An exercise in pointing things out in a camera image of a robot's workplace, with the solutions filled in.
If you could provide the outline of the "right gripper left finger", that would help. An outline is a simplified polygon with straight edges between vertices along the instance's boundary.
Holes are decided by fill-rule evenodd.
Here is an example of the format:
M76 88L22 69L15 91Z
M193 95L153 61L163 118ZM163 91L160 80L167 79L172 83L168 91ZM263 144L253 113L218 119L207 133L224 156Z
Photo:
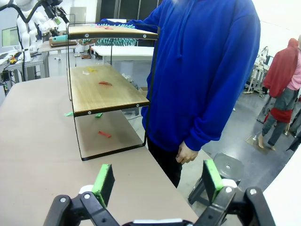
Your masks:
M58 195L53 199L43 225L79 226L89 220L95 226L118 226L107 210L114 182L112 165L103 164L91 189L74 198Z

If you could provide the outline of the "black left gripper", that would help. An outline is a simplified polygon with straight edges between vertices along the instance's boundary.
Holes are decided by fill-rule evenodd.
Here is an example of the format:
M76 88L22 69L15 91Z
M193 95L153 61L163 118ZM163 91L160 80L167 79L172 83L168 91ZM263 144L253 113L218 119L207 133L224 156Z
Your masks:
M44 1L44 10L48 16L48 18L52 18L53 22L56 25L59 25L61 23L60 19L61 17L65 23L69 23L69 20L67 18L67 14L65 10L62 7L59 7L59 5L62 3L62 0L45 0Z

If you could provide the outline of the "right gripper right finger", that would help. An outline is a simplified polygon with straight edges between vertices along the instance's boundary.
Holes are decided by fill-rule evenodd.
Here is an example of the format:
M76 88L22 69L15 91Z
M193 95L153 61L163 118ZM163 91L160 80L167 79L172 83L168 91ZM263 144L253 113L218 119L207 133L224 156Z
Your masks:
M209 198L195 226L220 226L227 215L236 215L244 226L274 226L275 221L260 188L225 185L213 160L204 160L202 179Z

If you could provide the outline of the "person's left hand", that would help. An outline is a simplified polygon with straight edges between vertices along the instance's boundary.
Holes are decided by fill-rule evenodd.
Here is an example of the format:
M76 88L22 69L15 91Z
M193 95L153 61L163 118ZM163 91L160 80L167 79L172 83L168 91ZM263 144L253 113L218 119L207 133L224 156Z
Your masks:
M190 161L194 161L197 155L198 151L191 150L183 141L179 146L176 161L181 164L189 163Z

